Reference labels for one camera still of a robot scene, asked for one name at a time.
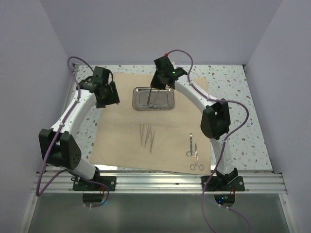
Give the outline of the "steel tweezers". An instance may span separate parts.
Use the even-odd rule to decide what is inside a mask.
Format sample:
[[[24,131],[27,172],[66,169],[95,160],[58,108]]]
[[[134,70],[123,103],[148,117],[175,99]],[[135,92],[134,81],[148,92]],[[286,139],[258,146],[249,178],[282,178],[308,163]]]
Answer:
[[[140,144],[142,145],[144,135],[144,123],[139,124],[139,132],[140,132]]]
[[[155,132],[151,131],[151,132],[150,132],[150,154],[152,153],[152,147],[153,147],[154,137],[155,137]]]
[[[144,142],[144,147],[146,147],[146,144],[147,144],[147,141],[149,139],[150,133],[151,133],[151,125],[148,125],[147,133],[146,133],[146,138],[145,138],[145,142]]]

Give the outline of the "beige cloth surgical kit wrap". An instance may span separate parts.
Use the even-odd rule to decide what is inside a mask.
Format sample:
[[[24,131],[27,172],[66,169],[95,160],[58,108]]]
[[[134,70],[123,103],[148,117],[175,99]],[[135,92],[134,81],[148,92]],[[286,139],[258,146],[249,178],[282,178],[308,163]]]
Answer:
[[[133,109],[133,90],[148,87],[151,75],[117,73],[114,80],[120,98],[119,104],[102,109],[97,135],[90,158],[97,165],[141,168],[178,173],[208,175],[210,173],[211,145],[200,129],[202,114],[178,91],[174,92],[174,108],[164,111],[137,111]],[[143,143],[140,144],[139,124],[144,123]],[[150,136],[144,142],[147,127],[155,132],[152,153]],[[200,171],[190,169],[194,157],[187,157],[190,133],[197,144],[198,160],[204,166]]]

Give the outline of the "steel surgical scissors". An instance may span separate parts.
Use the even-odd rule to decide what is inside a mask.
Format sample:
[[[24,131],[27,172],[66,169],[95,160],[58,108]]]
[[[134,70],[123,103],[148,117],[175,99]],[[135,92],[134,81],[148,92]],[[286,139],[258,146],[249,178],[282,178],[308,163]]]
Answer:
[[[187,157],[195,157],[195,153],[197,152],[197,145],[193,144],[192,133],[190,133],[190,149],[186,152]]]

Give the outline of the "steel hemostat forceps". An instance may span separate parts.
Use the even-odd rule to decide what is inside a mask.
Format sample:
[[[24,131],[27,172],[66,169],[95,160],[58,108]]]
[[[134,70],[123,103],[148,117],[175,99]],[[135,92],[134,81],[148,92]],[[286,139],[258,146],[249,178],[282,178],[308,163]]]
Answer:
[[[195,144],[195,150],[194,150],[194,163],[190,165],[191,170],[195,170],[196,168],[198,168],[200,171],[204,170],[204,166],[200,164],[198,160],[197,144]]]

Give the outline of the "steel ring-handled forceps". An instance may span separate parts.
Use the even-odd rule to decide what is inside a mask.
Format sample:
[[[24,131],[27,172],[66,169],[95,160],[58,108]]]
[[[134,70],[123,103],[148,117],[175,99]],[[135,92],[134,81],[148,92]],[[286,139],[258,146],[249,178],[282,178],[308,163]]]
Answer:
[[[146,106],[148,108],[152,108],[152,109],[158,109],[158,104],[157,104],[157,99],[159,96],[160,90],[158,89],[150,89],[149,94],[148,94],[148,98],[147,98],[147,102],[146,102]]]

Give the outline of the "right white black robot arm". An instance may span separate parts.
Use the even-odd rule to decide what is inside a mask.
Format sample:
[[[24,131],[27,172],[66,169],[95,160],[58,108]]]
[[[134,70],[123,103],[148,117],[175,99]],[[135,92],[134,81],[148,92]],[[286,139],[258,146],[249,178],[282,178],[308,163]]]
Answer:
[[[167,86],[173,88],[187,97],[202,113],[200,128],[204,136],[210,139],[217,160],[216,184],[219,189],[228,190],[238,176],[228,140],[225,139],[231,124],[228,103],[209,95],[183,68],[174,68],[168,56],[155,59],[154,63],[156,71],[151,87],[159,90]]]

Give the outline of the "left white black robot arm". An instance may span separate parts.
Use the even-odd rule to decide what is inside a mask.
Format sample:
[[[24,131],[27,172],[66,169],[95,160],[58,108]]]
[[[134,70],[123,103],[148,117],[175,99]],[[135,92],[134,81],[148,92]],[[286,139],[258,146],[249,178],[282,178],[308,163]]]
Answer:
[[[95,175],[96,167],[82,158],[75,137],[92,107],[100,109],[119,102],[112,72],[104,67],[95,67],[91,76],[78,83],[72,101],[59,120],[49,129],[40,131],[43,164],[66,168],[83,177],[89,190],[97,190],[101,178]]]

